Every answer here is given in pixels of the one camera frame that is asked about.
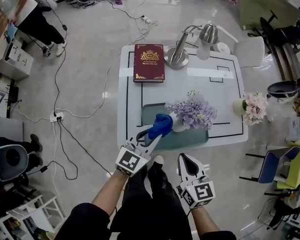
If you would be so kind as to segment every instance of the flower vase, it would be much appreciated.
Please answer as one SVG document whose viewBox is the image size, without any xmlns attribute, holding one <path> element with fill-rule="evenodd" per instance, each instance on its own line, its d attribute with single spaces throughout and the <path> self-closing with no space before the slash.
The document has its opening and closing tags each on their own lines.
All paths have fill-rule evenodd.
<svg viewBox="0 0 300 240">
<path fill-rule="evenodd" d="M 169 116 L 173 120 L 172 131 L 174 131 L 175 133 L 180 133 L 187 129 L 187 127 L 184 126 L 182 120 L 178 119 L 177 115 L 174 112 L 170 113 Z"/>
<path fill-rule="evenodd" d="M 233 111 L 237 116 L 242 116 L 246 111 L 244 110 L 243 100 L 236 100 L 232 103 Z"/>
</svg>

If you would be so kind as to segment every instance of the gray floor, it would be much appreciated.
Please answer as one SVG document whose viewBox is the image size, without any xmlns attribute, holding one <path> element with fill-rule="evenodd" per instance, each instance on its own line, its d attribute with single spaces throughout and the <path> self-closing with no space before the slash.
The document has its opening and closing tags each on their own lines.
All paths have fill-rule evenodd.
<svg viewBox="0 0 300 240">
<path fill-rule="evenodd" d="M 144 0 L 125 0 L 120 6 L 133 15 L 137 6 Z M 57 14 L 68 27 L 66 60 L 58 72 L 56 81 L 60 88 L 57 108 L 70 110 L 75 115 L 88 116 L 102 102 L 103 87 L 106 71 L 113 63 L 121 48 L 134 41 L 140 32 L 136 22 L 119 10 L 114 10 L 108 2 L 100 2 L 87 9 L 75 9 L 62 2 Z M 238 40 L 247 38 L 238 25 L 238 14 L 232 4 L 225 0 L 146 0 L 135 13 L 136 17 L 147 16 L 152 21 L 158 21 L 158 26 L 151 28 L 146 37 L 148 43 L 173 45 L 180 37 L 181 30 L 192 24 L 195 19 L 211 20 L 216 25 L 227 29 Z M 62 34 L 61 24 L 52 13 L 47 13 L 48 21 L 56 26 Z M 63 61 L 64 55 L 57 58 L 52 56 L 43 58 L 37 46 L 32 45 L 29 53 L 34 56 L 35 63 L 31 75 L 18 83 L 19 98 L 22 99 L 13 112 L 12 117 L 24 121 L 24 136 L 30 139 L 30 134 L 39 136 L 43 145 L 42 159 L 48 163 L 53 159 L 55 137 L 53 125 L 47 120 L 33 123 L 17 113 L 20 111 L 30 119 L 49 118 L 54 109 L 57 96 L 54 75 Z M 117 148 L 117 98 L 119 61 L 114 62 L 106 84 L 107 98 L 103 106 L 90 118 L 74 117 L 65 112 L 64 125 L 73 133 L 81 144 L 109 171 L 114 170 L 118 155 Z M 267 86 L 280 80 L 279 70 L 272 56 L 267 55 L 260 68 L 245 68 L 242 70 L 246 91 L 259 90 L 266 93 Z M 76 168 L 67 161 L 60 145 L 60 129 L 55 125 L 57 134 L 57 149 L 55 159 L 61 163 L 69 177 L 76 175 Z M 257 216 L 267 199 L 264 191 L 267 185 L 239 179 L 239 175 L 248 174 L 260 163 L 254 159 L 247 159 L 246 152 L 264 152 L 261 145 L 283 145 L 287 136 L 285 120 L 276 120 L 249 127 L 247 142 L 201 148 L 168 151 L 162 153 L 165 159 L 164 170 L 173 186 L 180 183 L 176 175 L 177 155 L 185 152 L 210 164 L 210 178 L 214 182 L 216 198 L 206 209 L 216 224 L 222 230 L 233 231 L 242 238 L 261 224 Z M 107 181 L 105 172 L 98 164 L 88 157 L 80 146 L 66 131 L 62 131 L 64 150 L 78 168 L 78 178 L 67 180 L 64 172 L 57 167 L 55 185 L 62 199 L 66 214 L 82 202 L 91 202 L 104 183 Z M 30 177 L 30 183 L 39 190 L 56 192 L 53 186 L 55 166 L 41 174 Z M 184 209 L 189 208 L 182 201 Z M 191 228 L 194 222 L 189 216 Z"/>
</svg>

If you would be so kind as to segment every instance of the silver lamp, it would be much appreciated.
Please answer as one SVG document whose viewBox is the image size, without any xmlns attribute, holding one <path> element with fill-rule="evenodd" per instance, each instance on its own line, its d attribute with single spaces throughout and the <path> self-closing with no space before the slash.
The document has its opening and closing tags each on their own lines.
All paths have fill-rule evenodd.
<svg viewBox="0 0 300 240">
<path fill-rule="evenodd" d="M 189 62 L 189 55 L 184 49 L 188 35 L 194 35 L 194 30 L 201 30 L 199 39 L 201 40 L 199 48 L 197 50 L 197 56 L 201 60 L 206 60 L 210 57 L 210 47 L 218 42 L 218 29 L 213 24 L 207 24 L 204 27 L 202 25 L 190 25 L 183 30 L 183 35 L 177 44 L 177 46 L 169 46 L 164 52 L 164 60 L 168 66 L 172 69 L 178 70 L 183 68 Z"/>
</svg>

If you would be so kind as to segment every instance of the gold emblem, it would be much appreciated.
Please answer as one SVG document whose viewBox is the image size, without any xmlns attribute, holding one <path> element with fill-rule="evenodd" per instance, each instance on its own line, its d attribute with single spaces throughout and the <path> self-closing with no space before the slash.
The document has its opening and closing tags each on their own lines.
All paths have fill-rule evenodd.
<svg viewBox="0 0 300 240">
<path fill-rule="evenodd" d="M 141 60 L 143 61 L 158 61 L 159 56 L 157 52 L 154 52 L 153 50 L 147 50 L 146 52 L 143 52 L 141 55 Z"/>
<path fill-rule="evenodd" d="M 141 76 L 141 75 L 138 75 L 138 74 L 135 74 L 135 78 L 136 79 L 146 79 L 144 76 Z"/>
<path fill-rule="evenodd" d="M 154 79 L 165 79 L 165 76 L 162 74 L 161 76 L 157 76 Z"/>
</svg>

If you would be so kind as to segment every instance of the lavender flower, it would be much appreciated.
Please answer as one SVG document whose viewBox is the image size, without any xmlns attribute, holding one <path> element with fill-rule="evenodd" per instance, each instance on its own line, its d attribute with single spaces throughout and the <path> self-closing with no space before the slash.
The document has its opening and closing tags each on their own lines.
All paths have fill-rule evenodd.
<svg viewBox="0 0 300 240">
<path fill-rule="evenodd" d="M 216 109 L 195 91 L 191 91 L 187 96 L 188 99 L 181 102 L 167 102 L 165 109 L 169 113 L 175 113 L 176 117 L 182 120 L 183 125 L 188 129 L 203 128 L 209 130 L 217 118 Z"/>
</svg>

